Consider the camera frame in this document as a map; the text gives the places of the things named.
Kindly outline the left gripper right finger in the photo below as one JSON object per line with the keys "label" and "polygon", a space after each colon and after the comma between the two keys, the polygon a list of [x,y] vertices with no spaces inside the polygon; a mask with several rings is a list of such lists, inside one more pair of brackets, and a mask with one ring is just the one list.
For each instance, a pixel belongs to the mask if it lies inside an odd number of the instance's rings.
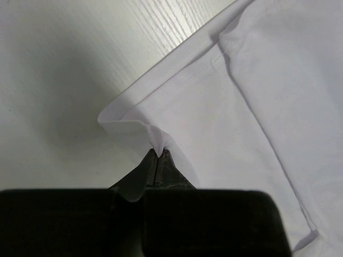
{"label": "left gripper right finger", "polygon": [[282,218],[261,191],[195,189],[170,151],[142,198],[146,256],[291,256]]}

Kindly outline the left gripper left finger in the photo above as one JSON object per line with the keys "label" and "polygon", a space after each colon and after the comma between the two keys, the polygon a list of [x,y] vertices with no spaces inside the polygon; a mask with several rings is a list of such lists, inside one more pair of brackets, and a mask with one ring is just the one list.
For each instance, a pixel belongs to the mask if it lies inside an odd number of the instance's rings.
{"label": "left gripper left finger", "polygon": [[1,191],[1,256],[112,256],[139,229],[157,162],[149,150],[110,188]]}

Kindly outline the white t shirt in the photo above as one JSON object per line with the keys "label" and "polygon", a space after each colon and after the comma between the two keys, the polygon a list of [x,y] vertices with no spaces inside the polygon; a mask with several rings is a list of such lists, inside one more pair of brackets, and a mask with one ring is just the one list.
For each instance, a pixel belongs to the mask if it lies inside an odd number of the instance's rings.
{"label": "white t shirt", "polygon": [[342,256],[342,1],[237,1],[218,42],[180,47],[99,114],[201,188],[260,190],[295,256]]}

